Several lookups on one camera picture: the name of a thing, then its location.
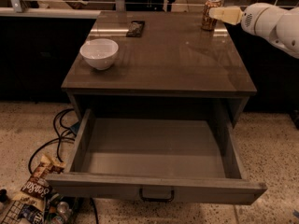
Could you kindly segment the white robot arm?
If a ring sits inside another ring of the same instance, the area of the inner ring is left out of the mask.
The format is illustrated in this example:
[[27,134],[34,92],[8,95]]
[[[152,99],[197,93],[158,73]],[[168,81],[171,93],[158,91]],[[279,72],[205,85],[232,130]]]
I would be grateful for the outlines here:
[[244,10],[240,7],[213,7],[208,16],[259,36],[277,49],[299,58],[299,8],[287,10],[267,3],[255,3]]

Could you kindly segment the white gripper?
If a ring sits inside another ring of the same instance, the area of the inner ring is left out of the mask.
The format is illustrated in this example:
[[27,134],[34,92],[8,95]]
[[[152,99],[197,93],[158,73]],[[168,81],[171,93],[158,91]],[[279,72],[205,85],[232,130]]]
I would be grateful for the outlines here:
[[236,6],[213,7],[209,11],[209,16],[232,25],[241,22],[242,29],[251,35],[270,36],[282,17],[282,9],[267,3],[252,4],[244,10],[244,13]]

